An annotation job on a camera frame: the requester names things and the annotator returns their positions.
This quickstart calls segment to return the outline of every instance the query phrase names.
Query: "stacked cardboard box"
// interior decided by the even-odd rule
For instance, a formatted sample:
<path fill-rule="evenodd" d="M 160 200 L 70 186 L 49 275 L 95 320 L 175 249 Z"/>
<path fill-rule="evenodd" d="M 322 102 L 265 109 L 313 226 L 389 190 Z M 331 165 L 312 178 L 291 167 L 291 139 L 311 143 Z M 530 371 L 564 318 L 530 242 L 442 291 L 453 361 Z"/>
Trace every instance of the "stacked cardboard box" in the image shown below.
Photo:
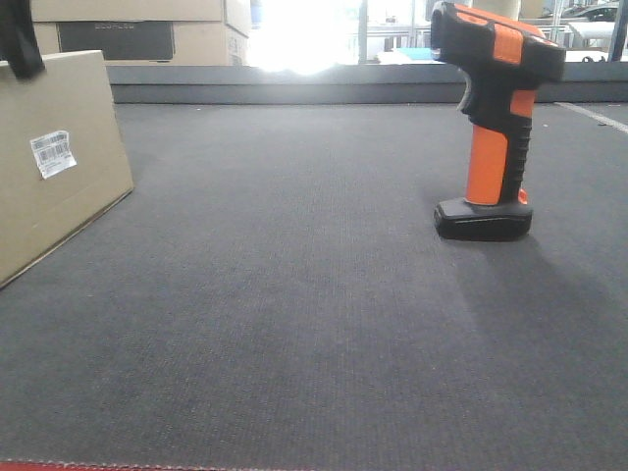
<path fill-rule="evenodd" d="M 249 0 L 32 0 L 44 54 L 103 51 L 108 65 L 246 64 Z"/>

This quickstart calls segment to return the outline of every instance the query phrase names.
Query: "red edge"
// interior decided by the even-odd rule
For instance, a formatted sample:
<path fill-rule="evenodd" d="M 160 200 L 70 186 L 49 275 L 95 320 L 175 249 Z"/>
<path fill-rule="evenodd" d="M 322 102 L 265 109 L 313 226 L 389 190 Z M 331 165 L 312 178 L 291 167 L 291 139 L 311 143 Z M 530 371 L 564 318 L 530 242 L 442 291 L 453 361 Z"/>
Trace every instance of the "red edge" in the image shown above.
<path fill-rule="evenodd" d="M 277 469 L 260 468 L 205 468 L 184 466 L 154 466 L 154 465 L 127 465 L 127 464 L 85 464 L 85 463 L 57 463 L 34 461 L 0 461 L 0 471 L 282 471 Z"/>

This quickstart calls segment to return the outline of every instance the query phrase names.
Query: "cardboard box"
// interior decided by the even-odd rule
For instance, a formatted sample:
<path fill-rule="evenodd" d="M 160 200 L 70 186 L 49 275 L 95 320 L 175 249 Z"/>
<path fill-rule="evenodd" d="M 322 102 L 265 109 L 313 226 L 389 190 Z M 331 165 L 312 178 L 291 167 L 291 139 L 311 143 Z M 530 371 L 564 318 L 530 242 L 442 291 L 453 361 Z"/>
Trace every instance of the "cardboard box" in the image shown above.
<path fill-rule="evenodd" d="M 32 0 L 35 23 L 219 22 L 251 31 L 249 0 Z"/>
<path fill-rule="evenodd" d="M 247 38 L 221 23 L 37 23 L 44 54 L 103 50 L 107 65 L 241 66 Z"/>
<path fill-rule="evenodd" d="M 133 188 L 100 51 L 44 63 L 18 82 L 0 62 L 0 287 Z"/>
<path fill-rule="evenodd" d="M 544 0 L 521 0 L 519 18 L 538 18 L 543 14 Z"/>

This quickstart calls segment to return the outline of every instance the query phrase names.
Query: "black label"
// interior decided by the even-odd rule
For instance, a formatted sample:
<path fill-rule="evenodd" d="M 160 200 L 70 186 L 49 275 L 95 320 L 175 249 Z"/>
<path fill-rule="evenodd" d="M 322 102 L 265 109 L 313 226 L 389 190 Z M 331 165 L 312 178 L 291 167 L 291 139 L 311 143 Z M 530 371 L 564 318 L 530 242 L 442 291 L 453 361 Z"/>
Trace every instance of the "black label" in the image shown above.
<path fill-rule="evenodd" d="M 58 23 L 61 52 L 99 49 L 108 61 L 170 61 L 172 22 Z"/>

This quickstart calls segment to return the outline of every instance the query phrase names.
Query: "orange and black barcode scanner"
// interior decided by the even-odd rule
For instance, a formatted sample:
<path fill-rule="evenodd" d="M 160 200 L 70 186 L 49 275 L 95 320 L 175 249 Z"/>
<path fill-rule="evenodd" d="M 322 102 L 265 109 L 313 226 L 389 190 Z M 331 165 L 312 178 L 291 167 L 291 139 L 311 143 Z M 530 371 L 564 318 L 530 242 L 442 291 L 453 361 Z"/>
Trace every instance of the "orange and black barcode scanner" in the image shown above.
<path fill-rule="evenodd" d="M 521 188 L 536 90 L 559 81 L 565 49 L 534 26 L 440 2 L 432 15 L 432 54 L 467 75 L 462 113 L 473 123 L 466 197 L 439 203 L 445 238 L 512 240 L 532 224 Z"/>

